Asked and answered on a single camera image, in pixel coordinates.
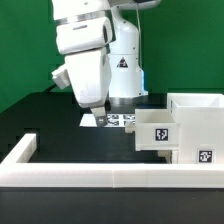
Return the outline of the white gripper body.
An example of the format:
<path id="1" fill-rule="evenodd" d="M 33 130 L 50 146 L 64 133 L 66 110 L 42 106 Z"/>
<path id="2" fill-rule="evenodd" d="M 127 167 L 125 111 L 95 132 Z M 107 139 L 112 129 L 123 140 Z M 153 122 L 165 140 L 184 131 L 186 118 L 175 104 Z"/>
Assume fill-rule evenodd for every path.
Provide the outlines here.
<path id="1" fill-rule="evenodd" d="M 82 108 L 101 107 L 111 81 L 107 49 L 67 55 L 65 65 L 78 104 Z"/>

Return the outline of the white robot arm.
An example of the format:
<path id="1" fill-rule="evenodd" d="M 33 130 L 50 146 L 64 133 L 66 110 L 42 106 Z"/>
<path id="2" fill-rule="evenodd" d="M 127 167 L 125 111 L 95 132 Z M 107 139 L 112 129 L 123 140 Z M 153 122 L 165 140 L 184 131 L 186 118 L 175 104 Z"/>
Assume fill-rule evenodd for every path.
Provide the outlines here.
<path id="1" fill-rule="evenodd" d="M 52 0 L 56 44 L 64 64 L 52 72 L 56 85 L 73 89 L 77 103 L 107 124 L 109 103 L 145 97 L 140 66 L 141 30 L 122 10 L 154 8 L 161 0 Z"/>

